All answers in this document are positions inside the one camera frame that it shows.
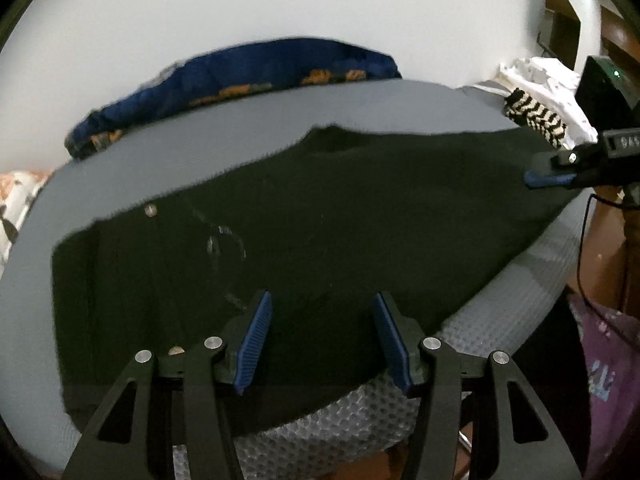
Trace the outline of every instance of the black device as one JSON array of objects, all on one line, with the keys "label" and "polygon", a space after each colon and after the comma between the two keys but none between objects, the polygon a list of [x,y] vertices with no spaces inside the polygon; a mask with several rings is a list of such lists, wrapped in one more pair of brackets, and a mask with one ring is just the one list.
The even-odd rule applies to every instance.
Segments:
[{"label": "black device", "polygon": [[169,356],[139,351],[89,421],[63,479],[172,480],[172,397],[180,392],[191,478],[243,480],[218,397],[241,395],[253,381],[272,311],[271,295],[258,290],[219,336]]},{"label": "black device", "polygon": [[640,126],[639,96],[607,56],[589,56],[575,101],[598,133]]},{"label": "black device", "polygon": [[524,176],[530,189],[628,186],[640,182],[640,128],[607,130],[598,142],[536,153]]},{"label": "black device", "polygon": [[474,480],[578,480],[582,477],[546,408],[511,357],[480,358],[426,337],[400,314],[389,292],[374,320],[394,383],[420,409],[401,480],[450,480],[456,464],[462,392],[474,402]]}]

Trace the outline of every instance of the dust mark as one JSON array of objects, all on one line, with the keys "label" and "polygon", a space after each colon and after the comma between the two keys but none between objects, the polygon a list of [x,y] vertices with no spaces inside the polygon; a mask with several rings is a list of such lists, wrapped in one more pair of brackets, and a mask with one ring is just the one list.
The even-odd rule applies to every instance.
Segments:
[{"label": "dust mark", "polygon": [[207,254],[210,257],[211,272],[217,280],[223,281],[223,275],[220,269],[221,256],[223,255],[219,238],[220,236],[227,236],[231,238],[231,240],[233,240],[236,248],[238,249],[238,257],[240,259],[240,263],[235,275],[233,277],[229,277],[227,283],[220,283],[220,285],[223,287],[223,290],[226,289],[226,292],[224,292],[222,296],[225,298],[225,301],[228,301],[239,310],[246,310],[246,305],[242,302],[242,300],[240,300],[234,293],[231,292],[231,289],[233,288],[235,282],[238,280],[238,277],[242,273],[242,264],[246,260],[246,250],[244,248],[244,242],[242,241],[242,238],[239,237],[239,235],[237,235],[235,232],[233,232],[231,227],[217,224],[213,220],[209,219],[207,215],[197,209],[187,197],[182,196],[181,198],[190,209],[193,217],[210,229],[210,234],[207,238],[206,249]]}]

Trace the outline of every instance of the white wall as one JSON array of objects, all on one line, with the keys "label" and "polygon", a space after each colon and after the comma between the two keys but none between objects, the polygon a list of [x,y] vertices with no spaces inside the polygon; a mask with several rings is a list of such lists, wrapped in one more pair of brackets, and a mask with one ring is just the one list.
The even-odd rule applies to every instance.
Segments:
[{"label": "white wall", "polygon": [[[586,35],[584,60],[600,51],[599,7],[571,1]],[[0,172],[64,163],[63,138],[91,108],[177,59],[324,36],[391,54],[405,78],[460,86],[537,53],[542,7],[543,0],[35,0],[0,53]]]},{"label": "white wall", "polygon": [[613,3],[611,0],[599,0],[599,1],[600,1],[600,5],[603,6],[605,9],[610,10],[611,12],[613,12],[614,14],[617,14],[618,16],[620,16],[620,18],[622,18],[622,14],[620,14],[620,11],[616,7],[616,4]]}]

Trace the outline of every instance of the metal bolt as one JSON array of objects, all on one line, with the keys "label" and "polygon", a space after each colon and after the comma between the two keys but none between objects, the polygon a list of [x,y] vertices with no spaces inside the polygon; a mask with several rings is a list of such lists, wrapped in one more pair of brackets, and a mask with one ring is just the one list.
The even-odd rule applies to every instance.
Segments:
[{"label": "metal bolt", "polygon": [[425,337],[422,340],[422,344],[423,344],[423,346],[425,348],[427,348],[429,350],[437,350],[438,348],[440,348],[442,346],[442,343],[436,337]]},{"label": "metal bolt", "polygon": [[462,431],[458,432],[458,442],[462,444],[467,453],[471,453],[471,441]]},{"label": "metal bolt", "polygon": [[505,352],[497,351],[494,352],[494,361],[499,365],[505,365],[509,362],[509,356]]},{"label": "metal bolt", "polygon": [[147,361],[149,361],[149,359],[151,359],[152,355],[153,354],[151,353],[151,350],[141,350],[136,354],[136,361],[138,361],[139,363],[146,363]]},{"label": "metal bolt", "polygon": [[210,350],[215,350],[216,348],[220,348],[222,346],[222,339],[220,339],[217,335],[213,337],[207,337],[204,341],[204,346],[209,348]]},{"label": "metal bolt", "polygon": [[158,208],[153,204],[145,205],[145,214],[151,218],[152,216],[156,216],[158,214]]}]

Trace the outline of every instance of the black cable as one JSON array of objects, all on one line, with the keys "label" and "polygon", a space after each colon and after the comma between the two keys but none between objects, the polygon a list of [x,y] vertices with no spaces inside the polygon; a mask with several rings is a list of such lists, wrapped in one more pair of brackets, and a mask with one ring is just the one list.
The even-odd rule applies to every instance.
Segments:
[{"label": "black cable", "polygon": [[629,339],[625,335],[625,333],[622,332],[622,330],[620,330],[616,325],[610,322],[610,320],[607,319],[606,316],[604,316],[604,314],[602,314],[595,306],[593,306],[591,301],[589,301],[589,299],[587,298],[587,295],[584,293],[584,289],[582,288],[582,282],[580,280],[580,263],[582,262],[582,247],[584,245],[584,233],[587,229],[587,221],[589,219],[589,209],[591,207],[591,200],[593,199],[596,199],[598,202],[601,202],[610,207],[614,207],[616,209],[623,209],[627,211],[640,210],[640,206],[627,206],[623,204],[616,204],[615,202],[612,202],[611,200],[607,200],[606,198],[602,198],[601,196],[598,196],[595,193],[591,193],[589,195],[589,199],[587,200],[587,208],[584,211],[584,219],[582,220],[582,233],[580,234],[580,248],[578,249],[578,269],[576,271],[576,281],[578,283],[578,290],[580,291],[580,295],[582,296],[582,300],[584,301],[584,304],[589,309],[591,309],[591,311],[596,316],[598,316],[611,330],[613,330],[613,332],[615,332],[616,335],[620,339],[622,339],[622,341],[624,341],[629,346],[631,346],[633,350],[640,353],[640,346],[638,346],[638,344],[635,341],[632,341],[631,339]]}]

